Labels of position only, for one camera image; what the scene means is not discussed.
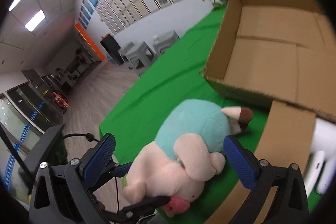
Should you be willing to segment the pink teal plush pig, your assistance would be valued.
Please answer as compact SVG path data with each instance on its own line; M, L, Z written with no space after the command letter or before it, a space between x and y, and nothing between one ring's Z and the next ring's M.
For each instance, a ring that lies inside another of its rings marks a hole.
M189 210L205 183L224 169L225 137L244 131L252 118L248 107L183 101L135 157L125 176L123 196L131 204L167 196L170 201L162 209L169 217Z

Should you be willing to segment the white handheld fan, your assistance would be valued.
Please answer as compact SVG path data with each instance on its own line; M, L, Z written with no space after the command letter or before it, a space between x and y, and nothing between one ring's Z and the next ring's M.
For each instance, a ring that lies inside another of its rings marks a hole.
M314 188L325 194L335 175L335 124L321 118L315 119L311 158L304 177L307 197Z

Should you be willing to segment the cardboard divider flap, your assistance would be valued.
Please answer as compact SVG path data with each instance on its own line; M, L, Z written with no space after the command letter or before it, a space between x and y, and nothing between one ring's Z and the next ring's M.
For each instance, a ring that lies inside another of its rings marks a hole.
M310 154L316 114L284 102L273 101L261 139L255 150L258 159L274 166L296 163L304 173ZM249 190L237 182L221 206L206 223L228 223L242 206Z

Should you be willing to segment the green table cloth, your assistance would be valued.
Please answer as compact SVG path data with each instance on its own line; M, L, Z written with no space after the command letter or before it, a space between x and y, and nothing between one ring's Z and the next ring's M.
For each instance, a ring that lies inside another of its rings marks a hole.
M100 137L112 133L116 138L114 155L121 163L134 160L141 149L154 140L170 112L186 99L201 99L220 106L248 106L254 113L245 134L238 139L255 151L269 115L269 109L221 97L203 78L203 70L220 28L225 8L214 10L189 29L119 100L100 124ZM206 182L202 196L190 209L168 223L205 223L222 204L238 181L226 164L224 171Z

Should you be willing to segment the grey plastic stool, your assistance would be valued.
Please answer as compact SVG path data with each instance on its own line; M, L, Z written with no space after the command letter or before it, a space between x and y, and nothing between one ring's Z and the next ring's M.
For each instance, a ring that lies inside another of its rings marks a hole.
M175 42L179 40L179 35L172 30L156 36L153 42L153 48L158 56L162 56Z
M126 57L139 77L141 77L158 58L146 42L135 44L127 51Z

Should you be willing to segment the black cabinet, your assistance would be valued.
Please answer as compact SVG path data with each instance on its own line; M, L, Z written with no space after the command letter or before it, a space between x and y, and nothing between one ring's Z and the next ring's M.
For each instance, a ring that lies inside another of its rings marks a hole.
M110 34L107 34L105 37L102 38L100 44L107 51L108 55L112 58L112 60L117 65L123 65L124 60L122 59L119 50L121 49L120 45L114 37Z

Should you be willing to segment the brown cardboard box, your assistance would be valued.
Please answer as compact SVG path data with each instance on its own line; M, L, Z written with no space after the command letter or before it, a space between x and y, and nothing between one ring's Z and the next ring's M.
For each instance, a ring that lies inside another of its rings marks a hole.
M226 98L335 121L335 33L316 0L229 0L203 75Z

